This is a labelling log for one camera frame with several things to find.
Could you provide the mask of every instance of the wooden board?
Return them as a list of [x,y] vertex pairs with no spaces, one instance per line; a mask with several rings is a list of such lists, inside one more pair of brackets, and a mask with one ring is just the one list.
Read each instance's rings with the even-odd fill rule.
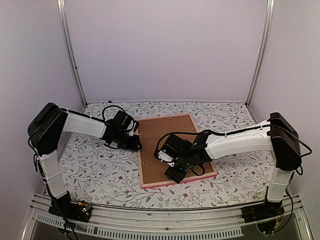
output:
[[[170,132],[199,132],[197,125],[190,113],[160,116],[153,118],[138,119],[140,126],[137,134],[140,135],[142,150],[138,151],[138,166],[140,186],[142,189],[165,187],[175,185],[172,180],[165,176],[165,171],[169,167],[168,164],[160,162],[154,157],[154,151],[158,140],[165,134]],[[187,139],[190,142],[194,141],[194,135],[180,135],[181,138]],[[159,145],[161,147],[167,138],[163,139]],[[187,183],[201,179],[207,179],[217,176],[217,170],[212,162],[207,162],[204,165],[205,174],[201,176],[194,175],[188,171],[186,177],[181,182]],[[196,167],[196,172],[201,173],[201,169]]]

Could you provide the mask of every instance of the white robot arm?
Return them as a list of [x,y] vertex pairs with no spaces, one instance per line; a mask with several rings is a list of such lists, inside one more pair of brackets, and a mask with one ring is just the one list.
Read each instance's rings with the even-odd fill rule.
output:
[[91,211],[84,203],[71,203],[60,173],[57,157],[58,142],[62,132],[89,135],[105,140],[106,146],[137,151],[142,148],[138,135],[134,135],[139,123],[121,107],[113,119],[103,120],[79,112],[59,108],[48,103],[28,127],[28,144],[34,150],[34,164],[39,168],[52,198],[49,212],[78,221],[89,221]]
[[[196,137],[191,143],[177,134],[192,134]],[[167,136],[159,150],[161,140]],[[310,152],[301,155],[300,144]],[[180,183],[189,170],[196,175],[204,174],[203,164],[206,162],[251,151],[270,151],[275,159],[264,203],[242,209],[244,220],[252,222],[284,213],[282,200],[287,186],[294,171],[301,166],[302,157],[311,153],[311,149],[299,140],[298,133],[279,113],[271,113],[270,119],[254,126],[224,133],[212,130],[167,133],[159,140],[154,156],[169,165],[164,174]],[[201,174],[194,171],[195,166],[202,168]]]

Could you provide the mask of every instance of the gray wall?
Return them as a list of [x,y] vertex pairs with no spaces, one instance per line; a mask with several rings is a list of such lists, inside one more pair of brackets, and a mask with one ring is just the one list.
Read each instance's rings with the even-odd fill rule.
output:
[[44,187],[27,127],[47,102],[81,110],[55,0],[0,1],[0,239],[16,240]]
[[267,1],[68,0],[88,102],[245,102]]
[[258,120],[280,112],[314,153],[295,176],[314,239],[320,239],[320,1],[276,1],[271,34],[252,103]]

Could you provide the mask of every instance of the wire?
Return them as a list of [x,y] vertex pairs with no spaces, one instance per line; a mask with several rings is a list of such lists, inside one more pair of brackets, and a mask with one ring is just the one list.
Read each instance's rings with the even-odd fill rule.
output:
[[206,169],[204,168],[203,165],[198,165],[198,166],[202,169],[202,173],[201,173],[201,174],[197,173],[197,172],[194,170],[194,167],[191,168],[190,170],[191,170],[191,172],[193,172],[194,175],[196,175],[196,176],[202,176],[203,174],[206,173]]
[[298,171],[298,169],[296,169],[295,171],[298,175],[302,176],[302,174],[304,174],[304,169],[302,168],[302,165],[300,165],[300,170],[300,172]]
[[303,155],[301,156],[301,158],[312,154],[312,149],[311,149],[307,144],[305,144],[303,141],[301,141],[298,137],[296,137],[292,132],[290,132],[289,130],[285,129],[285,128],[282,127],[282,126],[278,126],[278,125],[274,125],[274,124],[270,124],[270,126],[271,126],[271,127],[274,127],[274,128],[281,129],[281,130],[285,131],[286,133],[290,134],[295,140],[297,140],[301,145],[303,145],[306,149],[309,150],[309,152],[303,154]]
[[36,149],[35,149],[35,148],[31,145],[31,143],[30,143],[31,138],[33,137],[33,135],[34,135],[35,132],[33,132],[33,134],[31,134],[31,135],[29,136],[29,138],[28,138],[28,146],[34,151],[34,155],[38,156],[38,153],[37,153]]
[[133,122],[132,127],[130,129],[124,130],[125,133],[128,133],[130,131],[132,131],[135,128],[135,125],[138,123],[138,121],[134,120],[134,118],[132,116],[130,116],[122,107],[117,106],[117,105],[110,105],[110,106],[106,106],[103,110],[102,110],[102,119],[104,122],[106,122],[106,118],[105,118],[105,111],[109,108],[118,108],[121,109],[127,116],[130,117],[131,121]]
[[250,130],[255,130],[255,129],[263,129],[266,127],[270,127],[270,124],[266,124],[266,125],[259,125],[259,126],[253,126],[253,127],[247,127],[247,128],[241,128],[239,130],[235,130],[235,131],[229,131],[226,133],[220,133],[219,136],[229,136],[229,135],[233,135],[233,134],[239,134],[239,133],[243,133],[246,131],[250,131]]
[[105,145],[106,147],[110,148],[110,149],[115,149],[115,150],[120,149],[120,147],[110,146],[110,144],[109,144],[109,145],[104,144],[104,145]]
[[279,213],[280,213],[280,219],[279,219],[279,221],[278,221],[278,223],[280,224],[280,223],[282,223],[282,221],[283,221],[283,217],[284,217],[284,215],[279,211]]
[[288,188],[285,189],[285,193],[288,195],[288,197],[289,197],[290,200],[291,200],[291,212],[290,212],[290,216],[289,216],[288,220],[285,222],[285,224],[284,224],[281,228],[277,229],[274,233],[277,233],[277,232],[281,231],[281,230],[289,223],[289,221],[290,221],[290,219],[291,219],[291,217],[292,217],[292,214],[294,213],[294,200],[292,199],[292,196],[290,195],[290,193],[289,193],[289,191],[288,191]]
[[37,157],[38,157],[37,154],[33,155],[33,164],[34,164],[34,168],[35,168],[36,172],[38,172],[38,166],[37,166],[38,165],[38,159],[37,159]]
[[105,111],[109,108],[118,108],[118,109],[121,109],[123,112],[126,113],[126,111],[120,107],[120,106],[117,106],[117,105],[110,105],[110,106],[106,106],[103,110],[102,110],[102,119],[103,121],[105,122],[106,121],[106,118],[105,118]]
[[[56,202],[56,198],[51,194],[50,189],[48,188],[48,186],[47,186],[47,190],[48,190],[48,194],[49,194],[49,196],[51,197],[52,202],[53,202],[55,208],[58,210],[58,212],[61,214],[61,216],[62,216],[62,218],[63,218],[63,220],[64,220],[64,225],[63,225],[64,230],[67,231],[67,225],[68,225],[68,226],[71,228],[71,231],[72,231],[75,239],[76,239],[76,240],[79,240],[79,238],[78,238],[78,236],[77,236],[77,234],[76,234],[76,232],[75,232],[75,227],[70,223],[70,221],[67,219],[67,217],[62,213],[62,211],[61,211],[60,208],[58,207],[58,204],[57,204],[57,202]],[[66,236],[68,239],[73,240],[68,234],[65,234],[65,236]]]

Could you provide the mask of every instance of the floral tablecloth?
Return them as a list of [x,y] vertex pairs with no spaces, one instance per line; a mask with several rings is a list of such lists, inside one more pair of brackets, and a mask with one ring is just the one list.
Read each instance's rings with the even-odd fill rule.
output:
[[[102,118],[104,107],[92,103],[85,114]],[[135,119],[191,113],[199,130],[239,129],[255,122],[242,103],[122,102]],[[109,108],[106,119],[116,108]],[[113,150],[94,137],[72,134],[60,159],[62,178],[74,200],[133,208],[184,209],[232,206],[264,199],[274,168],[269,152],[255,151],[214,160],[218,175],[168,187],[141,189],[137,153]]]

